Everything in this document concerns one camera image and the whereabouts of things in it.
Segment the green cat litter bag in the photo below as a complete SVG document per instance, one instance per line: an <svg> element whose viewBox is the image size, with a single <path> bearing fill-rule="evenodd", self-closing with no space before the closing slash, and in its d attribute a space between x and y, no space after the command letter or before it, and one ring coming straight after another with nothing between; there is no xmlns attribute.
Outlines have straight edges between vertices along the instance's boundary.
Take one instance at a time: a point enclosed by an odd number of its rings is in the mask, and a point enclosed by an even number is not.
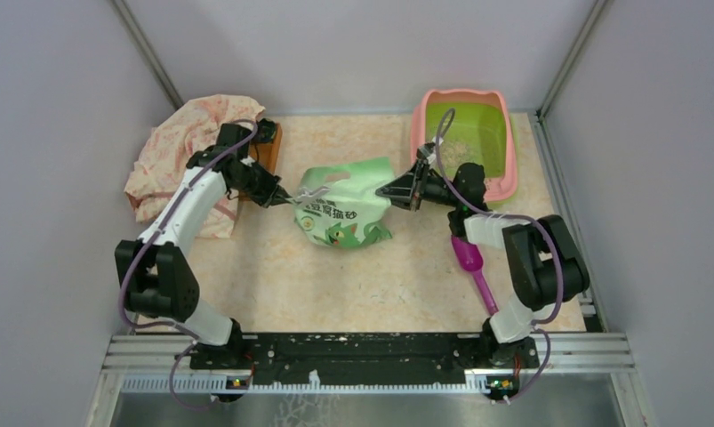
<svg viewBox="0 0 714 427"><path fill-rule="evenodd" d="M383 222L391 203L375 191L395 178L388 157L308 169L300 186L331 191L307 205L293 205L294 222L320 246L357 249L392 238Z"/></svg>

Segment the magenta plastic litter scoop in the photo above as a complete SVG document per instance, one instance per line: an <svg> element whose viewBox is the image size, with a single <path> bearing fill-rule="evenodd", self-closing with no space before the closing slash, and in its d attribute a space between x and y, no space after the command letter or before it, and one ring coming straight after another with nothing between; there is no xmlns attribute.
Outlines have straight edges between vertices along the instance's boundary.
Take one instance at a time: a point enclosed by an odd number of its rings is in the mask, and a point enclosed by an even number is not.
<svg viewBox="0 0 714 427"><path fill-rule="evenodd" d="M490 316L498 310L493 292L487 283L484 269L484 259L476 245L466 242L456 236L451 236L451 244L460 267L467 272L477 287L482 302Z"/></svg>

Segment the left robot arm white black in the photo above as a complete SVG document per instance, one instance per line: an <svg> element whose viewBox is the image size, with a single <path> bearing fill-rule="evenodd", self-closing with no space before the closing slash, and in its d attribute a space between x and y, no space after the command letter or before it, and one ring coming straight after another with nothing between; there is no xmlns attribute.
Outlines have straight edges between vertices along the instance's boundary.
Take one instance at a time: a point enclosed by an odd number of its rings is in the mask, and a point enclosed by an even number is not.
<svg viewBox="0 0 714 427"><path fill-rule="evenodd" d="M132 315L146 317L146 327L171 326L212 346L213 359L223 367L244 361L239 323L202 299L187 255L223 198L238 193L263 208L289 203L280 177L254 153L256 145L274 143L280 136L279 124L269 119L221 125L215 143L189 158L178 189L154 222L136 239L119 242L117 313L128 327L140 328Z"/></svg>

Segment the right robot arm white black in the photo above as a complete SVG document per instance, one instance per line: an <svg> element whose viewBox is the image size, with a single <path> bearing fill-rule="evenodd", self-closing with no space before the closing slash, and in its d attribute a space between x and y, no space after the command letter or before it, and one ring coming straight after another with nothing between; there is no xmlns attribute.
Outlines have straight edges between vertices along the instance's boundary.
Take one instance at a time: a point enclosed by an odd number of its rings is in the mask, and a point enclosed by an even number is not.
<svg viewBox="0 0 714 427"><path fill-rule="evenodd" d="M590 285L584 260L563 218L539 219L523 214L494 213L484 201L485 170L474 163L460 165L452 179L426 160L376 194L401 209L415 211L424 201L450 207L447 215L457 262L475 281L489 314L482 329L480 354L492 367L504 366L534 326L554 320L564 302ZM479 248L505 251L513 294L497 305L483 273Z"/></svg>

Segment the pink and green litter box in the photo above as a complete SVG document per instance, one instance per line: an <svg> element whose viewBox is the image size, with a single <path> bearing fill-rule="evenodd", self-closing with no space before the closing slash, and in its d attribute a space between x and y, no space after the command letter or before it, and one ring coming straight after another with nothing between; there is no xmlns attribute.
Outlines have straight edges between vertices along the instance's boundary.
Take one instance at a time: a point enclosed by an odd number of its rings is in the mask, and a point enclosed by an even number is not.
<svg viewBox="0 0 714 427"><path fill-rule="evenodd" d="M485 201L501 203L511 198L518 185L517 151L509 110L498 91L435 89L425 93L413 111L409 158L416 159L422 143L436 136L440 118L455 109L451 128L442 137L442 161L449 176L465 162L485 169Z"/></svg>

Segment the dark patterned rolled fabric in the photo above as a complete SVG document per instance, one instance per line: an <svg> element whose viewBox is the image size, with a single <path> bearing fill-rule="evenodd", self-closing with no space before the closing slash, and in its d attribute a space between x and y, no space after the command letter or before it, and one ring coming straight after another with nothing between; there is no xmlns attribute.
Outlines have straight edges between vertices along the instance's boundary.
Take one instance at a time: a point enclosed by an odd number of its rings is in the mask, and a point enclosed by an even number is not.
<svg viewBox="0 0 714 427"><path fill-rule="evenodd" d="M263 118L257 122L257 133L254 138L255 144L270 144L277 136L277 123L273 120Z"/></svg>

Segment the pink patterned crumpled cloth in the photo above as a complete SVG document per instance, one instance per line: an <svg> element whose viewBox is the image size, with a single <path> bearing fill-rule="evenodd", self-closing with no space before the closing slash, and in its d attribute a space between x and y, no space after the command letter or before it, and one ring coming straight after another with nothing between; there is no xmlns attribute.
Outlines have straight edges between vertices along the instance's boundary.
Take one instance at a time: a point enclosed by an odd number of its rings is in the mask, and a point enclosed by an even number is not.
<svg viewBox="0 0 714 427"><path fill-rule="evenodd" d="M153 128L124 187L136 221L150 224L162 213L190 157L213 145L223 124L259 119L265 110L248 96L216 94L187 101Z"/></svg>

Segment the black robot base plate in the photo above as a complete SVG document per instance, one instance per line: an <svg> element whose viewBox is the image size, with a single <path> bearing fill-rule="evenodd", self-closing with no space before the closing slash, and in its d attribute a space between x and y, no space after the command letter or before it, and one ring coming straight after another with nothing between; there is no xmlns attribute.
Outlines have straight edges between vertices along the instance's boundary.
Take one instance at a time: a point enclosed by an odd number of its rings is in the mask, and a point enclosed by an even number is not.
<svg viewBox="0 0 714 427"><path fill-rule="evenodd" d="M327 386L461 384L472 369L511 375L536 369L532 338L495 344L480 333L258 333L224 346L198 345L194 370L250 370L255 385Z"/></svg>

